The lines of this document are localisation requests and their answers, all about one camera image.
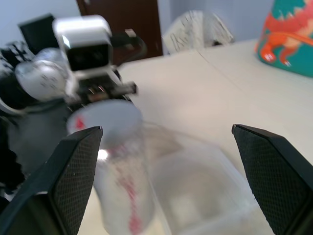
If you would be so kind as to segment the dark brown door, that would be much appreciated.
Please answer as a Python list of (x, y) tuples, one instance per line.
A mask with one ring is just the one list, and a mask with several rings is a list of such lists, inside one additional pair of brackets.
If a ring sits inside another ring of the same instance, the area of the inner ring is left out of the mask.
[(81, 15), (100, 15), (112, 33), (133, 29), (147, 45), (147, 58), (163, 55), (157, 0), (76, 0)]

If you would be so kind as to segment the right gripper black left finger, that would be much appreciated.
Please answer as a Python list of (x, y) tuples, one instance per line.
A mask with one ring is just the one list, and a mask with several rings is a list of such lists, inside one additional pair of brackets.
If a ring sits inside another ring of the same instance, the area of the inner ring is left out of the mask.
[(102, 135), (95, 126), (63, 138), (0, 213), (0, 235), (77, 235)]

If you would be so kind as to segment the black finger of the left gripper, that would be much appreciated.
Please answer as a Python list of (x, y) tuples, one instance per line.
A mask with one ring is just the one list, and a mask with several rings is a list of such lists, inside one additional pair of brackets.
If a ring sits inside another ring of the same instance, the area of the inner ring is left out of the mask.
[(134, 82), (122, 83), (114, 87), (112, 90), (113, 95), (128, 95), (136, 94), (137, 85)]

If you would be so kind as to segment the black robot body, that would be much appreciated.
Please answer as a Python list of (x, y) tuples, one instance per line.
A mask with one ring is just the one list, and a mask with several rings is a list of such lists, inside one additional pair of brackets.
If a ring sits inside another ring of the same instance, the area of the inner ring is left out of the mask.
[(23, 113), (25, 106), (20, 104), (23, 97), (16, 75), (15, 68), (22, 62), (29, 62), (27, 46), (22, 41), (7, 43), (0, 47), (0, 112), (17, 116)]

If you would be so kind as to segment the teal orange dinosaur print bag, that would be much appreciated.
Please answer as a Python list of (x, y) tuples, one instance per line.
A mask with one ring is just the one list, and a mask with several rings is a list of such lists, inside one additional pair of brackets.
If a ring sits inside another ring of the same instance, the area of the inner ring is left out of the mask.
[(255, 51), (267, 65), (313, 78), (313, 0), (274, 0)]

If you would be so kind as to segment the white jar lid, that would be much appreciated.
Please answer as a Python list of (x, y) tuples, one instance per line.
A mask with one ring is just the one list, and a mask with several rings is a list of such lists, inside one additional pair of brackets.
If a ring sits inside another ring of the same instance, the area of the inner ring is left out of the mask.
[(67, 120), (67, 131), (74, 132), (100, 126), (103, 131), (101, 148), (121, 144), (142, 127), (142, 113), (132, 103), (112, 99), (91, 103), (74, 112)]

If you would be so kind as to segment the white patterned chair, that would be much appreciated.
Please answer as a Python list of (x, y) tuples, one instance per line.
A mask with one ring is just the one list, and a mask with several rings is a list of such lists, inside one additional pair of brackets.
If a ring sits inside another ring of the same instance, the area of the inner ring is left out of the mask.
[(162, 36), (169, 54), (229, 45), (234, 36), (214, 13), (191, 10), (177, 17)]

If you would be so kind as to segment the black monitor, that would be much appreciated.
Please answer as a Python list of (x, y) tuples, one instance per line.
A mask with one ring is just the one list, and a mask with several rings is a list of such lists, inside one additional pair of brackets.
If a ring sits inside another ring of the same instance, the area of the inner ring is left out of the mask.
[(33, 54), (38, 54), (45, 48), (58, 48), (52, 23), (55, 20), (52, 14), (45, 14), (18, 24), (24, 40)]

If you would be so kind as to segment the clear plastic box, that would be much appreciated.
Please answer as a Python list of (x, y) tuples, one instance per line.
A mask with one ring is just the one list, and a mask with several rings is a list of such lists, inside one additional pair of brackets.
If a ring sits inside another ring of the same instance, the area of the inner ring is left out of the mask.
[(153, 235), (272, 235), (247, 180), (215, 145), (146, 122)]

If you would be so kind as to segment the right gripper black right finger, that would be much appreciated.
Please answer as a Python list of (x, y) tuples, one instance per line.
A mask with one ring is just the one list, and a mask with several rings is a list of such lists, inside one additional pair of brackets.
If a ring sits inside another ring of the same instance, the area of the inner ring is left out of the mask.
[(313, 235), (313, 165), (284, 137), (232, 126), (250, 189), (275, 235)]

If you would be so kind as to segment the clear plastic measuring cup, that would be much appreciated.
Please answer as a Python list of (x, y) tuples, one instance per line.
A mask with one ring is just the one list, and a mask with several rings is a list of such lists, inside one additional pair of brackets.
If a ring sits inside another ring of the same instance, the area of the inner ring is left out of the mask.
[(143, 235), (155, 214), (143, 127), (103, 133), (93, 186), (109, 235)]

